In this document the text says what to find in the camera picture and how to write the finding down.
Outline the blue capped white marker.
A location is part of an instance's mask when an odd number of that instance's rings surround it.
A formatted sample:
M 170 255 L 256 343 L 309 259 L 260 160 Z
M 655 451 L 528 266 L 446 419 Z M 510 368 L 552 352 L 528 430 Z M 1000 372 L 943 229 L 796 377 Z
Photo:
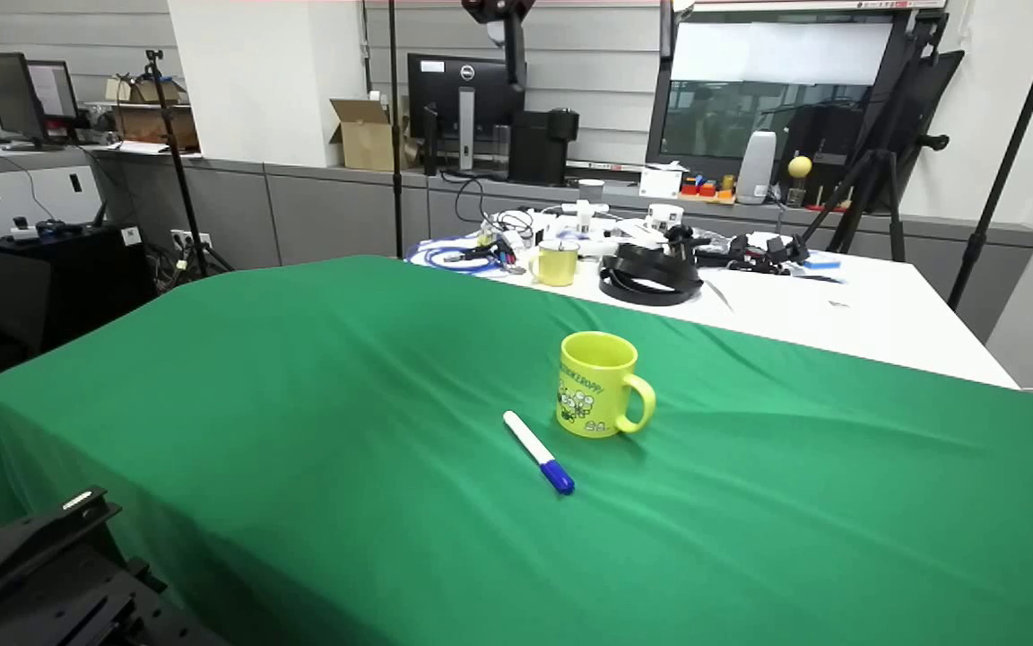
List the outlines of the blue capped white marker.
M 535 459 L 543 477 L 552 486 L 559 496 L 575 496 L 575 477 L 562 471 L 562 465 L 543 445 L 543 439 L 523 424 L 521 413 L 506 408 L 503 413 L 506 430 L 521 441 L 521 449 Z

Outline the yellow cartoon mug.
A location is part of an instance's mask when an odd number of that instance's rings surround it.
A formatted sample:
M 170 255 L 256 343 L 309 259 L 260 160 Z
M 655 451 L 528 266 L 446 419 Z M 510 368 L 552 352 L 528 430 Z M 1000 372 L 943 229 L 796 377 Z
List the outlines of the yellow cartoon mug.
M 606 332 L 559 343 L 557 424 L 577 439 L 637 436 L 655 417 L 655 388 L 637 377 L 637 349 Z

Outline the small yellow plastic jar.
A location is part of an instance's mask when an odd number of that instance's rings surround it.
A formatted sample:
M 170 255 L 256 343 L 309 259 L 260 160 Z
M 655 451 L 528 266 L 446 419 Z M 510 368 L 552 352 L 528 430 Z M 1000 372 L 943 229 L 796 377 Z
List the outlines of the small yellow plastic jar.
M 535 282 L 544 288 L 570 288 L 577 277 L 577 249 L 570 241 L 543 243 L 535 255 Z

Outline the green table cloth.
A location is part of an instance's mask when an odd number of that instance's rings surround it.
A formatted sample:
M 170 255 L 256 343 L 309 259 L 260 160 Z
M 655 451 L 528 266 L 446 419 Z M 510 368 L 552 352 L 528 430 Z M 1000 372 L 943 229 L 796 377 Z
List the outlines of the green table cloth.
M 557 424 L 577 332 L 637 349 L 645 430 Z M 1033 646 L 1033 395 L 396 259 L 0 372 L 0 517 L 82 489 L 232 646 Z

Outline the black speaker box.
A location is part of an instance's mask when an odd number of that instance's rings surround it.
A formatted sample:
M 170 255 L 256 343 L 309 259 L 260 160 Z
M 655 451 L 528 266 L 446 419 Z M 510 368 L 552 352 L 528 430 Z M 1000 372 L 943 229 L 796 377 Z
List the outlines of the black speaker box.
M 575 111 L 515 111 L 510 128 L 510 176 L 515 185 L 559 187 L 566 176 L 566 144 L 575 138 Z

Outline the white container with lid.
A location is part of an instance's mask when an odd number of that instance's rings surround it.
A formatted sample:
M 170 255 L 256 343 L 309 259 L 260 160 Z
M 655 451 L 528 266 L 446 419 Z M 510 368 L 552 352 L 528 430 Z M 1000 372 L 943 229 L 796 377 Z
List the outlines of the white container with lid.
M 642 197 L 675 197 L 682 187 L 685 167 L 676 161 L 659 161 L 659 167 L 645 167 L 637 176 L 637 195 Z

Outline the black computer monitor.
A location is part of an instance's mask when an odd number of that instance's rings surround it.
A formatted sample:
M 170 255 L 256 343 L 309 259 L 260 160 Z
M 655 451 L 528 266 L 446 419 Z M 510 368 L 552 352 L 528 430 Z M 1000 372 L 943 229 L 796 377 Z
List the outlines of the black computer monitor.
M 521 106 L 523 96 L 497 57 L 410 57 L 410 133 L 425 176 L 459 160 L 467 133 L 479 139 L 510 125 Z

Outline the cardboard box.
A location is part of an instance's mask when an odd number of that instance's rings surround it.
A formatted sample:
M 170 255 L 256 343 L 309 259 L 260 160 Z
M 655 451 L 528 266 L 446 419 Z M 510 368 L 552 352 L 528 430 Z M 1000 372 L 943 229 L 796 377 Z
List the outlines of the cardboard box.
M 342 167 L 360 172 L 396 170 L 396 118 L 380 101 L 335 101 Z

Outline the black headset on table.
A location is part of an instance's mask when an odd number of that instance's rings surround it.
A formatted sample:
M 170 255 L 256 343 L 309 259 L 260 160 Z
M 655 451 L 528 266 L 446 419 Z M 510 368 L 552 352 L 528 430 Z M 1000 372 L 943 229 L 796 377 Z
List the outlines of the black headset on table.
M 806 243 L 788 233 L 736 233 L 726 255 L 729 271 L 788 272 L 806 262 Z

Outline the large window display frame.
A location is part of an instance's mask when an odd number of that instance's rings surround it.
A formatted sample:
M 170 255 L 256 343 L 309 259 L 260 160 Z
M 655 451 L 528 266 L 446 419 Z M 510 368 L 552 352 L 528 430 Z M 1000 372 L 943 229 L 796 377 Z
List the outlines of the large window display frame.
M 772 133 L 773 185 L 788 180 L 792 154 L 814 161 L 810 187 L 837 185 L 879 111 L 892 21 L 918 8 L 943 3 L 729 0 L 675 10 L 645 160 L 698 180 L 743 176 L 749 139 Z

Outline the black clamp bracket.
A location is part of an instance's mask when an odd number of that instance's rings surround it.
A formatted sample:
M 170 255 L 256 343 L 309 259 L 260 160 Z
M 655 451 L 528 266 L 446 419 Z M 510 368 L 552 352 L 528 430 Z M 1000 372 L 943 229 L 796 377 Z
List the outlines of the black clamp bracket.
M 87 489 L 51 517 L 22 517 L 6 526 L 0 530 L 0 600 L 68 550 L 87 545 L 112 517 L 116 506 L 109 496 Z

